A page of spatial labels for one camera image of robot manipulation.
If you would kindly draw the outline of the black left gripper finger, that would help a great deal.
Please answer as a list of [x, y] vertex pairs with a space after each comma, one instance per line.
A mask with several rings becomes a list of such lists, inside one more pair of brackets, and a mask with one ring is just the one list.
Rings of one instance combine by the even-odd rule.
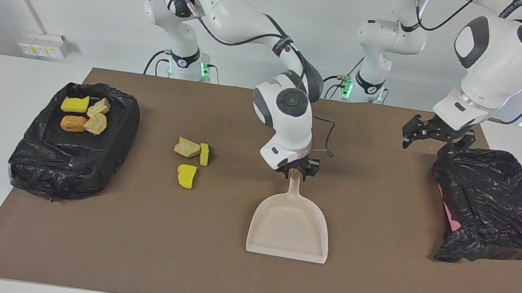
[[453, 142], [452, 148], [455, 152], [460, 152], [468, 149], [474, 144], [474, 142], [476, 142], [475, 136], [463, 135], [462, 138], [458, 139], [456, 142]]
[[402, 148], [407, 149], [415, 140], [423, 140], [427, 135], [428, 122], [422, 118], [422, 115], [416, 114], [402, 127]]

